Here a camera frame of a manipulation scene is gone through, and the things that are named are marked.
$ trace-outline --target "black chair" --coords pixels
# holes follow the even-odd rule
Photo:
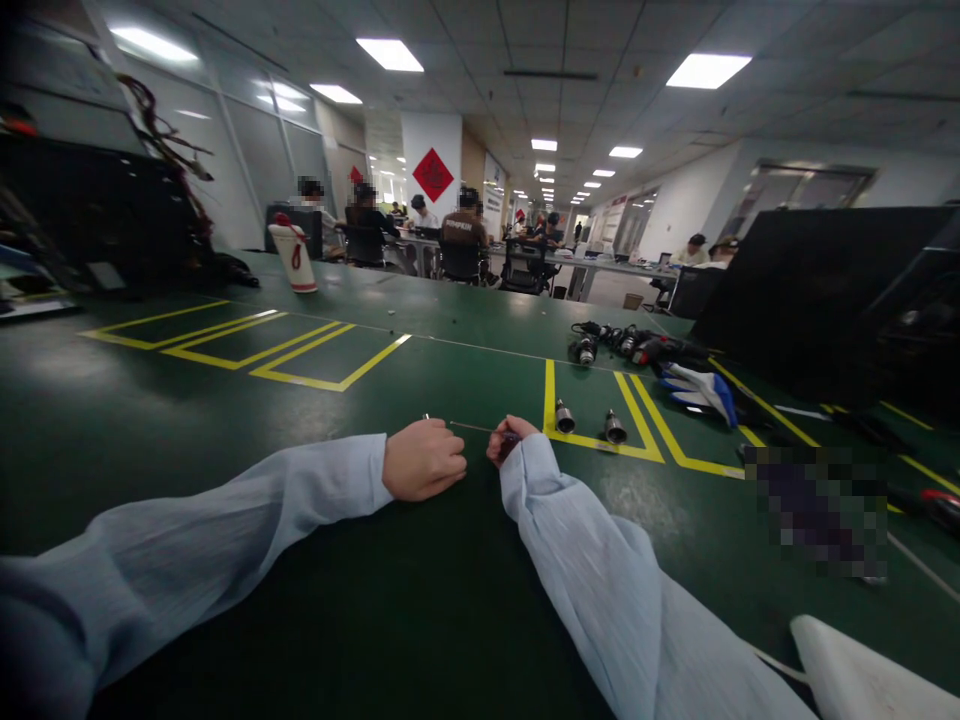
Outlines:
[[[500,273],[503,280],[500,289],[526,295],[539,295],[548,284],[546,259],[545,243],[507,238],[507,254]]]
[[[667,313],[674,317],[696,320],[723,280],[725,272],[722,268],[680,268],[680,277],[677,278],[677,286],[670,295]]]
[[[386,268],[383,246],[386,245],[380,228],[345,225],[343,236],[347,241],[347,262],[357,267]]]
[[[440,277],[480,284],[480,246],[440,241]]]

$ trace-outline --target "red diamond sign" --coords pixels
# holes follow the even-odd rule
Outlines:
[[[437,151],[430,148],[430,152],[423,156],[423,160],[413,171],[414,179],[420,183],[420,187],[430,198],[430,202],[436,202],[437,198],[443,195],[443,191],[450,187],[453,182],[453,175],[443,164],[443,160],[437,155]]]

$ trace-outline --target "table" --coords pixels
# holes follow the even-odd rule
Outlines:
[[[413,233],[405,230],[400,231],[400,239],[402,242],[409,243],[414,246],[417,253],[417,268],[420,273],[420,277],[428,277],[424,270],[424,268],[426,268],[426,263],[424,261],[424,248],[438,249],[440,247],[440,243],[438,243],[436,240],[418,238]],[[493,245],[488,249],[488,252],[492,256],[505,257],[507,254],[506,245]],[[517,257],[529,257],[529,254],[518,253]],[[569,265],[571,267],[583,268],[586,271],[583,283],[577,288],[570,288],[570,292],[567,295],[567,297],[571,300],[580,302],[586,302],[589,299],[590,290],[593,287],[593,281],[598,271],[614,272],[623,275],[633,275],[636,277],[660,278],[663,280],[676,280],[677,278],[677,273],[671,270],[643,268],[637,265],[617,263],[608,260],[563,257],[562,255],[557,255],[556,253],[551,252],[547,253],[546,261],[553,265]]]
[[[640,522],[664,571],[746,642],[796,668],[787,624],[809,613],[960,693],[956,604],[904,554],[890,550],[884,588],[786,555],[736,477],[744,435],[683,413],[608,352],[590,369],[568,362],[574,322],[683,335],[687,321],[326,263],[314,265],[320,292],[296,295],[277,257],[244,260],[260,289],[85,299],[85,314],[0,333],[3,551],[41,552],[117,504],[201,492],[281,448],[392,433],[423,413],[489,428],[511,412],[549,429],[545,406],[560,397],[578,422],[554,440],[560,466]],[[353,327],[318,344],[334,321],[327,333]],[[805,407],[724,367],[771,404]],[[608,409],[630,433],[617,450],[594,439]],[[954,435],[878,413],[928,469],[960,464]],[[824,445],[857,444],[788,417]],[[240,606],[101,693],[91,717],[609,717],[502,512],[486,433],[455,429],[463,482],[321,528]],[[935,484],[898,459],[890,470]],[[960,589],[954,541],[888,522]],[[401,664],[411,644],[432,658],[426,689],[424,668]]]

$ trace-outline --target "hand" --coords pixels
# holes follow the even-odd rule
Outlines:
[[[515,438],[504,437],[507,433],[519,436],[520,440],[536,435],[539,430],[528,423],[523,418],[507,415],[506,419],[497,425],[497,429],[490,435],[490,443],[487,445],[487,457],[490,462],[497,466],[497,470],[503,465],[510,452],[517,446]]]
[[[397,500],[439,495],[467,474],[463,440],[438,418],[418,420],[387,438],[383,484]]]

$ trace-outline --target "light blue sleeve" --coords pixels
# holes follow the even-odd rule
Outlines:
[[[385,435],[284,450],[226,485],[123,505],[35,558],[0,559],[6,680],[31,716],[86,716],[94,693],[243,600],[317,526],[392,499]]]
[[[500,470],[503,506],[620,720],[815,720],[790,687],[664,574],[647,533],[564,475],[545,435]]]

